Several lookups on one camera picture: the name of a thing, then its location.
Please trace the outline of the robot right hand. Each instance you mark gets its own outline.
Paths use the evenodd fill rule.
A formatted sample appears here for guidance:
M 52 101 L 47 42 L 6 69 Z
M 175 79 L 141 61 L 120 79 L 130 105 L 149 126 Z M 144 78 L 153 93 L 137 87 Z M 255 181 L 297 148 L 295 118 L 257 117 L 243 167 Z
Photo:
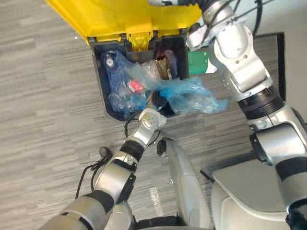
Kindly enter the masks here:
M 205 0 L 148 0 L 148 3 L 153 6 L 189 6 L 199 5 L 201 6 Z

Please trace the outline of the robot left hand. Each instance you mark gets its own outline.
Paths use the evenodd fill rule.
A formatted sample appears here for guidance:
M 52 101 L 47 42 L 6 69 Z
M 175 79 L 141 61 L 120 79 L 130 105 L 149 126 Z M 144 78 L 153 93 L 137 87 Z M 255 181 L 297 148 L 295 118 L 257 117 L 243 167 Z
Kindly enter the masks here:
M 160 95 L 159 91 L 149 93 L 146 107 L 158 111 L 165 117 L 172 117 L 175 115 L 170 103 L 165 97 Z

